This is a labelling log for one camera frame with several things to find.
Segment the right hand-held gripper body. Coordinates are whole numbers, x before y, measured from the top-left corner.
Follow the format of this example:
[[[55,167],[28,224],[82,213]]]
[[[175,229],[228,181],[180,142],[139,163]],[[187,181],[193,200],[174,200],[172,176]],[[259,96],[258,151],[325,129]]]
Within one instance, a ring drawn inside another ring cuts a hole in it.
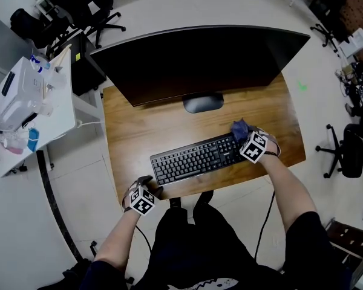
[[[242,157],[256,164],[262,155],[266,152],[267,137],[266,133],[252,126],[249,129],[249,134],[244,144],[239,149],[239,153]]]

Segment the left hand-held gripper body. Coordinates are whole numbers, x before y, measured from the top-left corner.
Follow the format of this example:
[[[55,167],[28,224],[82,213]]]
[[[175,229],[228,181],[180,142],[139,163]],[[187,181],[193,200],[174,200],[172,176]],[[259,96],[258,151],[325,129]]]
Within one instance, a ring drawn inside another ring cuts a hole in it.
[[[139,177],[129,188],[129,208],[142,216],[147,215],[158,203],[163,187],[153,187],[150,175]]]

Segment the person's left hand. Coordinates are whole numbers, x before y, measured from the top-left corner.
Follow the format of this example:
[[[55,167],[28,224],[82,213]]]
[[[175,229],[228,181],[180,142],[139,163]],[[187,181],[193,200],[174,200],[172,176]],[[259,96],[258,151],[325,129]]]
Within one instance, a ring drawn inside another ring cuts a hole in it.
[[[139,187],[137,181],[135,181],[125,192],[122,200],[123,212],[126,213],[130,210],[134,211],[135,214],[139,214],[135,208],[132,208],[132,203],[135,203],[140,196]]]

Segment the person's right hand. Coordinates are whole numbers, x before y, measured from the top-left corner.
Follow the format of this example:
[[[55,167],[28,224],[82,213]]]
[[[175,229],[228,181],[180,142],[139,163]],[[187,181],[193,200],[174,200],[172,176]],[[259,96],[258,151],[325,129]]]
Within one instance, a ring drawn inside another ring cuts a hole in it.
[[[264,164],[264,162],[268,158],[273,157],[273,156],[279,158],[280,154],[281,154],[281,148],[278,145],[276,138],[273,135],[268,134],[266,131],[264,131],[262,129],[259,129],[258,133],[260,135],[262,135],[263,137],[266,137],[266,151],[262,155],[262,157],[259,159],[259,162],[261,164]]]

